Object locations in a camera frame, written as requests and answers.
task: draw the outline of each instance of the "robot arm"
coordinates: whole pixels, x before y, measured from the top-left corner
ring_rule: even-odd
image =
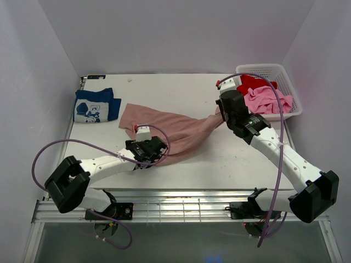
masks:
[[[148,127],[139,127],[136,140],[126,141],[126,148],[118,151],[118,155],[139,163],[153,163],[162,157],[166,148],[159,137],[151,137]],[[111,155],[80,161],[69,156],[45,182],[45,188],[61,213],[82,207],[113,218],[116,211],[114,197],[104,190],[88,186],[117,173],[148,167],[150,165],[136,164]]]
[[[244,96],[232,89],[233,83],[232,79],[231,87],[219,87],[220,97],[216,103],[223,121],[236,136],[243,138],[278,167],[279,136],[261,115],[249,113]],[[310,223],[335,203],[339,178],[333,171],[324,173],[308,163],[289,145],[283,147],[282,171],[295,190],[278,191],[274,210],[294,213],[302,221]],[[273,192],[262,188],[248,198],[251,208],[256,210],[254,213],[269,210]]]

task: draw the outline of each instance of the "bright pink cloth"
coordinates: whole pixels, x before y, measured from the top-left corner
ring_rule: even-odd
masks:
[[[292,109],[292,96],[284,96],[282,92],[276,90],[279,95],[283,113],[289,113]],[[271,87],[263,86],[256,89],[248,89],[244,96],[245,104],[252,113],[259,114],[279,114],[278,102]]]
[[[133,140],[135,139],[134,125],[136,124],[153,124],[161,128],[171,141],[171,151],[168,157],[158,164],[163,166],[183,161],[194,155],[211,132],[222,123],[219,108],[217,108],[215,115],[204,119],[193,119],[180,114],[127,104],[119,127],[126,129],[126,133]],[[151,128],[151,135],[159,136],[166,141],[165,137],[154,128]]]

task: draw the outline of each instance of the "tabletop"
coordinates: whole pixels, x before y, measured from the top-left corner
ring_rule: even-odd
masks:
[[[159,111],[206,118],[214,114],[219,92],[215,87],[223,74],[148,74],[106,75],[105,79],[86,80],[84,90],[99,91],[112,87],[121,98],[120,117],[127,103]],[[120,120],[104,123],[74,123],[70,139],[79,139],[110,151],[124,148],[129,139]],[[280,123],[272,122],[277,133]],[[105,155],[99,150],[69,142],[65,157],[90,159]],[[136,170],[112,175],[94,184],[105,189],[157,190],[251,190],[274,188],[278,169],[264,155],[236,137],[225,124],[217,128],[191,158],[165,167]],[[293,189],[282,176],[280,189]]]

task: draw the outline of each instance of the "towel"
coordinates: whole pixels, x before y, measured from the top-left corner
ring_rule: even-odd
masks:
[[[276,90],[279,95],[283,113],[289,113],[292,109],[292,96],[284,96],[282,92]],[[271,87],[263,86],[256,89],[248,89],[244,96],[245,104],[252,113],[259,114],[279,114],[278,102]]]
[[[171,141],[169,156],[158,164],[163,166],[183,161],[194,155],[211,132],[222,123],[222,116],[218,108],[214,115],[204,119],[194,119],[176,113],[127,104],[119,127],[125,129],[132,140],[135,140],[134,125],[136,124],[153,124],[161,128]],[[154,128],[151,128],[151,135],[166,141],[165,137]]]
[[[262,86],[267,86],[267,82],[261,78],[254,78],[249,75],[241,75],[241,85],[236,88],[237,91],[239,91],[242,95],[246,95],[248,93],[248,89],[257,89]],[[278,88],[277,83],[275,81],[271,81],[273,87],[275,89]]]
[[[99,92],[77,90],[74,122],[107,122],[118,119],[121,99],[114,99],[114,91],[107,88]]]

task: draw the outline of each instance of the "plastic basket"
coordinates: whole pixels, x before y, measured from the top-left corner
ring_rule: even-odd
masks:
[[[300,99],[298,98],[283,66],[279,64],[247,64],[236,67],[236,73],[242,72],[259,74],[270,81],[275,81],[278,85],[278,90],[280,90],[284,95],[292,95],[292,110],[290,113],[283,114],[284,119],[288,119],[291,116],[300,115],[302,113]],[[268,121],[280,120],[279,114],[263,115],[263,117]]]

